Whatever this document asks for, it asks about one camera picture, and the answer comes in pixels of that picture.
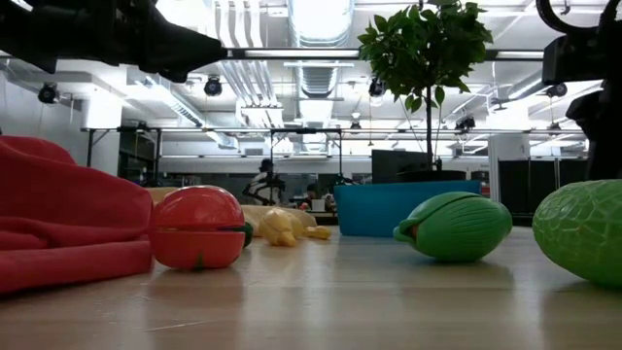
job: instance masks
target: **plant pot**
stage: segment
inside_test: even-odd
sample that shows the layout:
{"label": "plant pot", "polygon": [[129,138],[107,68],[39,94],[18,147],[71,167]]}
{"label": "plant pot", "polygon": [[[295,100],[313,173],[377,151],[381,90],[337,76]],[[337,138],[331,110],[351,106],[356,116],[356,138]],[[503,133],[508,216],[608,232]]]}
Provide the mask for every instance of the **plant pot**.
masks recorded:
{"label": "plant pot", "polygon": [[467,179],[464,171],[456,170],[423,170],[423,171],[404,171],[397,174],[402,183],[413,182],[434,182],[434,181],[463,181]]}

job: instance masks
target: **beige toy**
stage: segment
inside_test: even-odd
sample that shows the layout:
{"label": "beige toy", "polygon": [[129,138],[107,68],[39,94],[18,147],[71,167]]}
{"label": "beige toy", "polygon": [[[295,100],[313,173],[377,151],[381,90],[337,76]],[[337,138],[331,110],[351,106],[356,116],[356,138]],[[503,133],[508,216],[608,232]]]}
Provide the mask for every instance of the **beige toy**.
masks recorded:
{"label": "beige toy", "polygon": [[259,235],[271,245],[295,247],[297,240],[303,236],[329,239],[330,229],[326,227],[304,228],[300,219],[294,214],[280,208],[272,208],[259,221]]}

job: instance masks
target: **toy pea pod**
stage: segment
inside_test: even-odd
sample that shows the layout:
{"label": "toy pea pod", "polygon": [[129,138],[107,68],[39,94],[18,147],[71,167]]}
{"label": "toy pea pod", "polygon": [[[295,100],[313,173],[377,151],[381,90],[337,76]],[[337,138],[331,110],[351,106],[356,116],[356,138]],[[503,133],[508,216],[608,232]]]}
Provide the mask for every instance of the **toy pea pod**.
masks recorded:
{"label": "toy pea pod", "polygon": [[556,190],[537,207],[534,234],[553,263],[594,283],[622,287],[622,180]]}
{"label": "toy pea pod", "polygon": [[500,203],[469,192],[448,192],[420,204],[394,229],[397,241],[444,262],[474,262],[509,235],[512,218]]}

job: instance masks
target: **table surface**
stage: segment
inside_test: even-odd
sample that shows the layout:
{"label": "table surface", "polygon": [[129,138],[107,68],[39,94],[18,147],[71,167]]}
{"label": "table surface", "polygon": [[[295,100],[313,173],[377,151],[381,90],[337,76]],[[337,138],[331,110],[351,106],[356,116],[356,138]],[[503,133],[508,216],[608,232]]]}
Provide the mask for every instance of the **table surface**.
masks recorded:
{"label": "table surface", "polygon": [[516,228],[483,262],[389,239],[256,240],[230,269],[0,300],[0,349],[621,349],[622,293],[550,262]]}

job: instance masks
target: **red toy tomato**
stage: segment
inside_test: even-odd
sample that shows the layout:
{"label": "red toy tomato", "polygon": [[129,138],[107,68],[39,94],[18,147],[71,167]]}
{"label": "red toy tomato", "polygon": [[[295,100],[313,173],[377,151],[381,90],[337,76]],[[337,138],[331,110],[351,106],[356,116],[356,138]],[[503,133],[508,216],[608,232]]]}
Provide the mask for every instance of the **red toy tomato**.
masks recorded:
{"label": "red toy tomato", "polygon": [[155,259],[173,268],[227,267],[242,253],[244,224],[242,207],[231,193],[215,186],[177,190],[152,215]]}

